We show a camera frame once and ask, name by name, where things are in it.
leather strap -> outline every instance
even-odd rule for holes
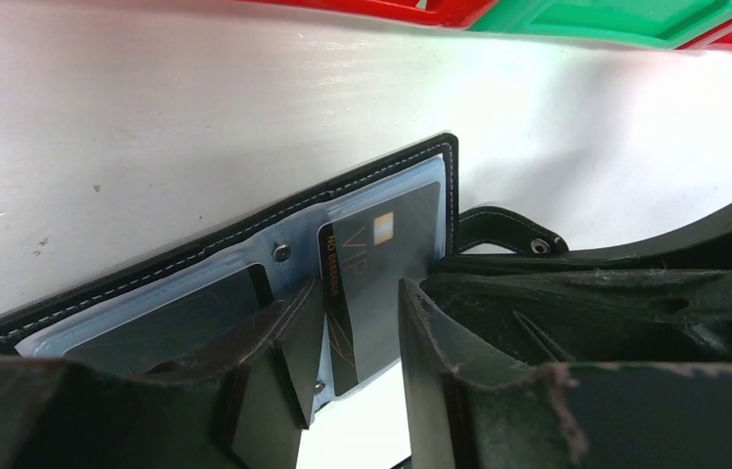
[[[460,214],[457,252],[493,244],[517,254],[548,256],[570,250],[558,234],[523,215],[500,207],[480,206]]]

vip card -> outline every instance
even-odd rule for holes
[[[432,183],[320,228],[338,396],[399,356],[398,281],[426,277],[436,253],[440,197],[440,184]]]

green plastic object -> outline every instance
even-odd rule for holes
[[[732,19],[732,0],[498,0],[473,31],[673,49]]]

black card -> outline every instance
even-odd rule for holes
[[[433,261],[441,187],[432,183],[320,228],[320,262],[337,396],[400,355],[400,278]]]
[[[68,350],[64,357],[115,374],[143,373],[248,320],[273,301],[254,264]]]

white surface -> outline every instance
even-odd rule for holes
[[[463,208],[505,205],[573,248],[648,237],[732,200],[732,57],[216,0],[0,0],[0,313],[445,129]],[[358,424],[403,402],[391,376],[320,414],[301,469],[398,462],[380,448],[408,448],[404,416]]]

